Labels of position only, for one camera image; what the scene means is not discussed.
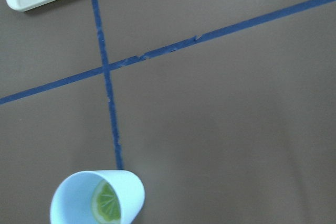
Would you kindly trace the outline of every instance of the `brown floor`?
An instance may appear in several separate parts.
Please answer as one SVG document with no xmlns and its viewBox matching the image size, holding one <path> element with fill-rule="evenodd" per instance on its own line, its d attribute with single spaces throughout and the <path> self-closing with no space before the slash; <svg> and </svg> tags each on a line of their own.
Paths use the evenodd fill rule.
<svg viewBox="0 0 336 224">
<path fill-rule="evenodd" d="M 99 0 L 110 62 L 307 0 Z M 134 221 L 336 222 L 336 3 L 112 71 Z M 0 98 L 101 66 L 91 0 L 0 0 Z M 0 106 L 0 223 L 115 169 L 100 74 Z"/>
</svg>

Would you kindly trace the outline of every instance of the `lime slice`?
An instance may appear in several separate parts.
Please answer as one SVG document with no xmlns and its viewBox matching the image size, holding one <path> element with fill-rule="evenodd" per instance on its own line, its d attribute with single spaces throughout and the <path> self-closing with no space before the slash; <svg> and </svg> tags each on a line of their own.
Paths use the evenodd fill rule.
<svg viewBox="0 0 336 224">
<path fill-rule="evenodd" d="M 99 224 L 120 224 L 118 197 L 111 185 L 104 179 L 93 192 L 91 209 Z"/>
</svg>

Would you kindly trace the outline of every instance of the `paper cup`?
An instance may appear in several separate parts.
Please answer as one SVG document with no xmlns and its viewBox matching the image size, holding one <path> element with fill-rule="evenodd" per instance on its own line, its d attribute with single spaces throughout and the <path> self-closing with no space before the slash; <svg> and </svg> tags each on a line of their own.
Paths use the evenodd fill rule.
<svg viewBox="0 0 336 224">
<path fill-rule="evenodd" d="M 95 188 L 103 179 L 118 197 L 120 224 L 130 224 L 142 208 L 145 192 L 140 179 L 126 170 L 84 171 L 66 178 L 51 201 L 51 224 L 99 223 L 93 216 L 91 202 Z"/>
</svg>

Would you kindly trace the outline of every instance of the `lemon slice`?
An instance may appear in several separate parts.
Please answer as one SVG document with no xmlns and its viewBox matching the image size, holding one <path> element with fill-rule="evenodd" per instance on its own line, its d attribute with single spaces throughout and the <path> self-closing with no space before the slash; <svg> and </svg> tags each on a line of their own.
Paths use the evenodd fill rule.
<svg viewBox="0 0 336 224">
<path fill-rule="evenodd" d="M 111 185 L 104 179 L 93 192 L 91 209 L 99 224 L 120 224 L 118 197 Z"/>
</svg>

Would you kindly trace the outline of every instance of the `blue painter's tape line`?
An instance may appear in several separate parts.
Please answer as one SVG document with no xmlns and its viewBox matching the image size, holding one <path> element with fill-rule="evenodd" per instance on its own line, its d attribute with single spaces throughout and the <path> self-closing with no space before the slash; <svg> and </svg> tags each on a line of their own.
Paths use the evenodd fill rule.
<svg viewBox="0 0 336 224">
<path fill-rule="evenodd" d="M 269 22 L 269 21 L 272 21 L 278 18 L 283 18 L 283 17 L 289 16 L 295 13 L 299 13 L 304 10 L 308 10 L 308 9 L 311 9 L 311 8 L 314 8 L 320 5 L 324 5 L 324 4 L 333 2 L 333 1 L 336 1 L 336 0 L 309 0 L 309 1 L 297 4 L 297 5 L 293 5 L 293 6 L 281 9 L 281 10 L 277 10 L 272 13 L 268 13 L 268 14 L 265 14 L 265 15 L 262 15 L 256 18 L 252 18 L 252 19 L 234 24 L 228 27 L 224 27 L 216 31 L 211 31 L 209 33 L 203 34 L 197 40 L 197 43 L 205 42 L 205 41 L 215 39 L 215 38 L 227 35 L 227 34 L 235 33 L 237 31 L 240 31 L 240 30 L 243 30 L 249 27 L 257 26 L 257 25 L 260 25 L 260 24 L 263 24 L 263 23 L 266 23 L 266 22 Z"/>
<path fill-rule="evenodd" d="M 115 160 L 117 163 L 117 168 L 119 170 L 123 170 L 121 145 L 119 143 L 117 111 L 115 109 L 116 105 L 114 103 L 113 86 L 112 86 L 110 69 L 109 69 L 109 59 L 108 59 L 107 52 L 106 52 L 104 32 L 102 29 L 102 22 L 100 18 L 99 3 L 98 3 L 98 0 L 91 0 L 91 1 L 92 1 L 93 14 L 95 16 L 95 21 L 96 21 L 97 39 L 99 43 L 100 56 L 101 56 L 101 61 L 103 65 L 102 70 L 103 70 L 104 79 L 105 79 L 105 88 L 106 88 L 107 96 L 109 98 L 108 104 L 109 104 L 110 121 L 111 121 L 113 143 L 114 143 L 114 153 L 116 156 Z"/>
<path fill-rule="evenodd" d="M 211 39 L 225 36 L 225 35 L 234 33 L 236 31 L 240 31 L 240 30 L 243 30 L 249 27 L 257 26 L 257 25 L 260 25 L 260 24 L 263 24 L 263 23 L 266 23 L 266 22 L 269 22 L 269 21 L 272 21 L 278 18 L 286 17 L 291 14 L 299 13 L 304 10 L 308 10 L 308 9 L 318 7 L 324 4 L 328 4 L 334 1 L 336 0 L 309 0 L 309 1 L 297 4 L 297 5 L 293 5 L 293 6 L 281 9 L 281 10 L 277 10 L 269 14 L 265 14 L 265 15 L 262 15 L 256 18 L 252 18 L 252 19 L 240 22 L 240 23 L 233 24 L 231 26 L 227 26 L 227 27 L 215 30 L 215 31 L 211 31 L 209 33 L 205 33 L 202 36 L 200 36 L 198 39 L 196 39 L 196 37 L 193 37 L 187 40 L 182 40 L 180 42 L 177 42 L 177 43 L 174 43 L 174 44 L 171 44 L 171 45 L 168 45 L 168 46 L 156 49 L 156 50 L 149 51 L 143 54 L 142 56 L 133 56 L 133 57 L 130 57 L 124 60 L 111 63 L 107 65 L 108 66 L 107 68 L 110 71 L 116 70 L 116 69 L 129 66 L 129 65 L 147 60 L 147 59 L 151 59 L 151 58 L 161 56 L 164 54 L 169 54 L 170 52 L 177 51 L 177 50 L 180 50 L 180 49 L 183 49 L 183 48 L 186 48 L 186 47 L 189 47 L 189 46 L 201 43 L 201 42 L 205 42 Z M 94 4 L 94 8 L 98 7 L 98 1 L 92 4 Z M 98 19 L 98 25 L 99 26 L 97 27 L 97 29 L 101 29 L 100 16 Z M 107 57 L 104 57 L 102 60 L 104 60 L 104 64 L 108 64 L 108 62 L 106 61 Z M 27 97 L 33 94 L 37 94 L 43 91 L 47 91 L 53 88 L 57 88 L 57 87 L 60 87 L 60 86 L 63 86 L 63 85 L 66 85 L 66 84 L 69 84 L 69 83 L 72 83 L 78 80 L 82 80 L 82 79 L 85 79 L 91 76 L 95 76 L 100 73 L 103 73 L 102 68 L 92 69 L 87 72 L 80 73 L 80 74 L 77 74 L 77 75 L 74 75 L 68 78 L 64 78 L 59 81 L 51 82 L 43 86 L 39 86 L 33 89 L 19 92 L 17 94 L 12 94 L 7 97 L 0 98 L 0 105 L 7 103 L 7 102 L 15 101 L 17 99 L 21 99 L 21 98 L 24 98 L 24 97 Z"/>
<path fill-rule="evenodd" d="M 237 31 L 240 30 L 244 30 L 246 28 L 249 27 L 253 27 L 253 26 L 257 26 L 275 19 L 279 19 L 279 18 L 283 18 L 295 13 L 299 13 L 302 12 L 304 10 L 308 10 L 320 5 L 324 5 L 327 3 L 331 3 L 334 2 L 336 0 L 309 0 L 297 5 L 293 5 L 281 10 L 277 10 L 275 12 L 269 13 L 269 14 L 265 14 L 256 18 L 252 18 L 249 20 L 245 20 L 243 22 L 240 23 L 236 23 L 227 27 L 223 27 L 221 29 L 215 30 L 215 31 L 211 31 L 209 33 L 205 33 L 201 36 L 199 36 L 199 38 L 192 37 L 190 39 L 186 39 L 186 40 L 182 40 L 180 42 L 156 49 L 156 50 L 152 50 L 149 52 L 144 53 L 141 56 L 133 56 L 124 60 L 120 60 L 114 63 L 109 64 L 109 69 L 110 70 L 116 70 L 125 66 L 129 66 L 147 59 L 151 59 L 157 56 L 161 56 L 164 54 L 169 54 L 171 52 L 174 51 L 178 51 L 180 49 L 198 44 L 198 43 L 202 43 L 202 42 L 206 42 L 208 40 L 212 40 L 212 39 L 216 39 L 231 33 L 235 33 Z"/>
<path fill-rule="evenodd" d="M 93 77 L 93 76 L 96 76 L 102 73 L 103 73 L 103 70 L 100 67 L 100 68 L 91 69 L 83 73 L 75 74 L 74 76 L 70 76 L 70 77 L 67 77 L 61 80 L 53 81 L 53 82 L 50 82 L 42 86 L 38 86 L 38 87 L 28 89 L 28 90 L 25 90 L 25 91 L 22 91 L 16 94 L 9 95 L 7 97 L 0 98 L 0 105 L 7 103 L 7 102 L 12 102 L 12 101 L 24 98 L 24 97 L 28 97 L 33 94 L 38 94 L 38 93 L 41 93 L 41 92 L 44 92 L 50 89 L 58 88 L 58 87 L 61 87 L 61 86 L 64 86 L 64 85 L 67 85 L 67 84 L 70 84 L 76 81 L 90 78 L 90 77 Z"/>
</svg>

